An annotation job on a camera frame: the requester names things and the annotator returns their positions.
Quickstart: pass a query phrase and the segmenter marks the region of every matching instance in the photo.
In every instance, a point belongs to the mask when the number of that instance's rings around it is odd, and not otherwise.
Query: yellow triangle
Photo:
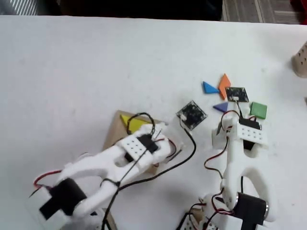
[[[120,117],[121,117],[122,121],[124,122],[125,127],[127,127],[128,120],[129,120],[130,116],[125,116],[125,115],[121,114]],[[149,122],[135,118],[130,122],[130,127],[129,127],[130,131],[132,133],[134,133],[135,131],[139,130],[141,128],[141,126],[144,125],[144,124],[149,124]]]

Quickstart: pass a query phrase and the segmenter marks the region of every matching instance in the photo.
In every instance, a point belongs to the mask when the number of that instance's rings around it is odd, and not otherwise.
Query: purple triangle
[[[227,112],[227,108],[228,108],[228,102],[224,102],[221,104],[216,104],[213,106],[214,109],[217,109],[218,111],[221,111],[223,113]]]

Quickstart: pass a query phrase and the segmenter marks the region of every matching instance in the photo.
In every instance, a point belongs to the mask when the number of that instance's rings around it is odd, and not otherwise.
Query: black circuit board
[[[229,102],[249,102],[245,88],[226,87],[225,89]]]
[[[181,115],[186,117],[186,120],[182,120],[182,122],[189,128],[189,130],[194,129],[208,116],[194,101],[190,101],[178,113],[176,113],[176,115],[179,118]]]

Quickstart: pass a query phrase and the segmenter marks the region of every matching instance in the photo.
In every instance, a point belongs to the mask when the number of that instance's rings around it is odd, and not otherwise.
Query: robotic arm
[[[227,150],[227,167],[221,192],[203,198],[207,205],[197,229],[265,230],[266,222],[276,219],[277,199],[267,170],[266,132],[257,121],[247,118],[247,112],[233,114],[212,131],[213,148]],[[41,187],[28,199],[28,209],[36,222],[45,230],[83,230],[86,228],[82,223],[87,222],[101,229],[105,213],[100,207],[118,192],[119,186],[131,182],[150,165],[164,162],[171,154],[168,138],[163,135],[165,129],[164,124],[157,124],[152,133],[152,125],[143,125],[109,149],[66,165],[50,190]],[[74,181],[87,176],[103,179],[90,197]],[[241,176],[252,181],[259,197],[238,192]]]
[[[162,134],[164,129],[163,123],[157,124],[150,135],[152,125],[143,125],[105,151],[66,165],[50,191],[41,187],[29,198],[32,216],[43,229],[59,230],[97,212],[119,185],[127,184],[152,164],[163,162],[171,153],[169,141]],[[74,181],[87,176],[103,179],[90,197]]]
[[[205,196],[207,205],[199,229],[206,226],[208,230],[265,230],[266,222],[275,221],[277,216],[277,196],[268,172],[266,132],[257,121],[247,118],[248,113],[246,118],[232,114],[212,131],[213,147],[225,146],[227,150],[219,194],[223,199],[217,200],[217,195],[212,194]],[[238,192],[242,176],[251,180],[259,197]]]

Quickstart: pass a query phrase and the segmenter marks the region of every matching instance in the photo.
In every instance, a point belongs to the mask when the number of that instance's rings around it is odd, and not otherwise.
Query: floor
[[[300,24],[305,18],[302,7],[290,0],[224,0],[222,21]]]

